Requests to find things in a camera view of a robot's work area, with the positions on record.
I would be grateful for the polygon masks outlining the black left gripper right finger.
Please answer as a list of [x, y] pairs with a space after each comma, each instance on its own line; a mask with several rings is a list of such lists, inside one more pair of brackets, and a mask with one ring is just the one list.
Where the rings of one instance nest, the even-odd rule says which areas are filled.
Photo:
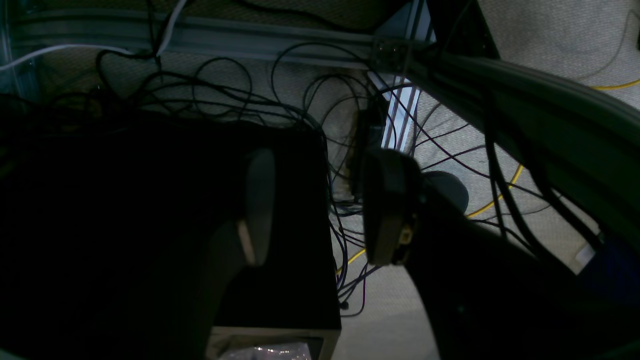
[[368, 259], [404, 267], [429, 319], [442, 360], [498, 360], [499, 326], [482, 285], [500, 239], [464, 214], [469, 192], [453, 174], [423, 174], [388, 149], [366, 153], [363, 225]]

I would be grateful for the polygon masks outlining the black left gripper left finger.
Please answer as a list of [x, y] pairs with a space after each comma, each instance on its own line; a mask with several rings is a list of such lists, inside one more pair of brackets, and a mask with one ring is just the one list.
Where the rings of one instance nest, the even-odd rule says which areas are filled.
[[203, 360], [227, 286], [246, 268], [265, 264], [274, 223], [276, 166], [274, 152], [260, 148], [245, 159], [238, 194], [226, 219], [215, 224], [198, 260], [190, 319], [190, 358]]

